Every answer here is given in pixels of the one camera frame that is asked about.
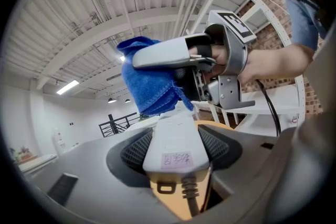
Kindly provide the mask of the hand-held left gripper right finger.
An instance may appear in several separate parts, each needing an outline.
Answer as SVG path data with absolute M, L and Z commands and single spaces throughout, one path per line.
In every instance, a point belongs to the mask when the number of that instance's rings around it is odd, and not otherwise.
M 276 137 L 206 124 L 200 124 L 198 132 L 212 171 L 203 211 L 213 208 L 250 183 L 277 141 Z

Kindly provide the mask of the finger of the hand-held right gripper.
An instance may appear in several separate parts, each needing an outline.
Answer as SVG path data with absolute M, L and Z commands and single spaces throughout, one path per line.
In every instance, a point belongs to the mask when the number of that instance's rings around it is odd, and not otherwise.
M 206 33 L 198 33 L 163 41 L 137 51 L 132 59 L 136 69 L 179 69 L 196 67 L 210 71 L 216 61 L 210 57 L 191 56 L 188 48 L 210 45 L 211 38 Z
M 185 67 L 174 70 L 174 79 L 177 86 L 182 88 L 185 96 L 190 101 L 201 100 L 192 67 Z

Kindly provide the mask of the person's right hand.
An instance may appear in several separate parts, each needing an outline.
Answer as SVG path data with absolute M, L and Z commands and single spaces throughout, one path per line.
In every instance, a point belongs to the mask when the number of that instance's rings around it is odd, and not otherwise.
M 216 61 L 216 65 L 210 72 L 204 72 L 204 79 L 209 83 L 213 78 L 220 75 L 226 68 L 227 50 L 223 45 L 211 45 L 212 56 L 211 58 Z

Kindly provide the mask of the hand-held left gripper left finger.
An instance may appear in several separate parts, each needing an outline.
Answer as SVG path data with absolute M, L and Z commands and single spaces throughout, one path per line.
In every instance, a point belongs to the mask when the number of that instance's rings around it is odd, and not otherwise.
M 179 222 L 154 195 L 145 173 L 122 160 L 126 147 L 151 135 L 151 128 L 140 128 L 80 144 L 29 184 L 60 222 Z

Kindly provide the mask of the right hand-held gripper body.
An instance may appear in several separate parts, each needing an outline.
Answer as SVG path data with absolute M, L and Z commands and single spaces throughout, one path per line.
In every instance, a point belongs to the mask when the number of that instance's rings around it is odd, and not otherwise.
M 238 75 L 247 62 L 246 46 L 256 39 L 256 35 L 234 12 L 212 10 L 209 12 L 203 36 L 209 38 L 209 46 L 223 46 L 226 49 L 227 60 L 224 70 L 206 83 L 202 81 L 204 74 L 212 70 L 216 60 L 204 54 L 193 55 L 193 59 L 197 61 L 193 70 L 197 95 L 193 102 L 207 101 L 224 110 L 254 106 L 254 100 L 242 100 Z

